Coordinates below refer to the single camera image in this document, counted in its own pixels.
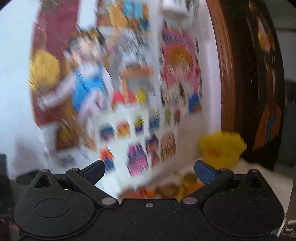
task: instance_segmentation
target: blonde hair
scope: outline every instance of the blonde hair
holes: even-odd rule
[[[190,53],[184,47],[173,47],[170,48],[167,53],[167,63],[171,66],[176,66],[178,64],[188,64],[190,70],[192,70],[193,61]]]

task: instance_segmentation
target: cartoon hand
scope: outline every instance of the cartoon hand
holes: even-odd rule
[[[47,106],[46,106],[46,104],[44,103],[42,97],[39,97],[39,98],[37,99],[37,105],[38,105],[38,107],[39,107],[42,111],[45,111],[46,108],[47,108]]]

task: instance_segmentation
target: blue dress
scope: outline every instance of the blue dress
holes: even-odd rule
[[[101,78],[101,72],[103,65],[99,64],[99,71],[89,79],[84,79],[77,69],[74,69],[74,74],[77,79],[77,84],[73,92],[72,103],[77,112],[80,111],[81,104],[85,98],[90,94],[93,89],[100,89],[104,95],[106,94],[106,88]]]

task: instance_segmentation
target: wooden door frame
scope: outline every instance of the wooden door frame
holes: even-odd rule
[[[236,86],[234,59],[222,6],[219,0],[206,0],[216,38],[221,79],[221,130],[234,131],[236,121]]]

